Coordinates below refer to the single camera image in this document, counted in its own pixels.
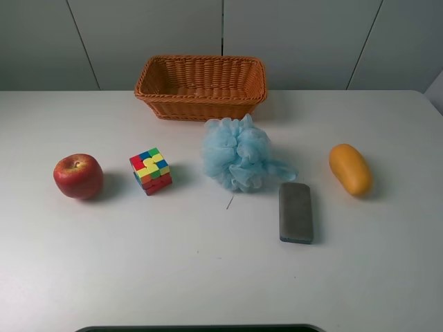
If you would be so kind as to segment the multicoloured puzzle cube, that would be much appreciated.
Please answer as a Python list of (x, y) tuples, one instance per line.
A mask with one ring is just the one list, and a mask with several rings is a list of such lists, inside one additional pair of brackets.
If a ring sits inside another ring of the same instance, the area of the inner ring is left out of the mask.
[(172, 184), (170, 166), (156, 147), (132, 156), (129, 163), (134, 178), (148, 196)]

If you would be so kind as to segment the orange wicker basket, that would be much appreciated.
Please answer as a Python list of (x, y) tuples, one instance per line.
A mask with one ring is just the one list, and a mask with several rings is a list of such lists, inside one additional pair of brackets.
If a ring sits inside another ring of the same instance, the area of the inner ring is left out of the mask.
[(242, 119), (266, 100), (266, 73), (255, 57), (157, 55), (134, 95), (162, 120)]

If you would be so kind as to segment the red apple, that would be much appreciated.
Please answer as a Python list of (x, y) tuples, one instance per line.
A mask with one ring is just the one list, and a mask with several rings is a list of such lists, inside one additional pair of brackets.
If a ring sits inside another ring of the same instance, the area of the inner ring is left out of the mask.
[(97, 196), (104, 184), (100, 164), (88, 154), (73, 154), (60, 160), (53, 170), (53, 178), (65, 196), (80, 200)]

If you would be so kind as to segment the light blue bath pouf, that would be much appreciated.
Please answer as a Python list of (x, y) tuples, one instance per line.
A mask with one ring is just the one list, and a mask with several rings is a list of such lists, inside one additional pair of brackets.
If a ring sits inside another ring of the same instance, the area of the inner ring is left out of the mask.
[(204, 174), (232, 192), (256, 192), (268, 176), (284, 182), (296, 180), (298, 172), (273, 158), (266, 132), (247, 114), (241, 120), (211, 119), (201, 144)]

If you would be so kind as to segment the grey whiteboard eraser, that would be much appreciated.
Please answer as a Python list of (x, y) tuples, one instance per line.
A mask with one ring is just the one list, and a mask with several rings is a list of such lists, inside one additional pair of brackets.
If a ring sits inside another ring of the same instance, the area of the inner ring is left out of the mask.
[(314, 222), (311, 191), (303, 183), (282, 183), (279, 190), (279, 236), (288, 243), (311, 244)]

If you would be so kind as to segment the yellow mango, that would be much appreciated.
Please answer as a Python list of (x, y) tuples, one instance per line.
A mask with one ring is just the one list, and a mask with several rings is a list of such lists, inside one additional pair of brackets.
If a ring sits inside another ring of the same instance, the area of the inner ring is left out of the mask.
[(330, 169), (352, 196), (365, 196), (372, 189), (372, 172), (361, 153), (349, 144), (333, 147), (329, 153)]

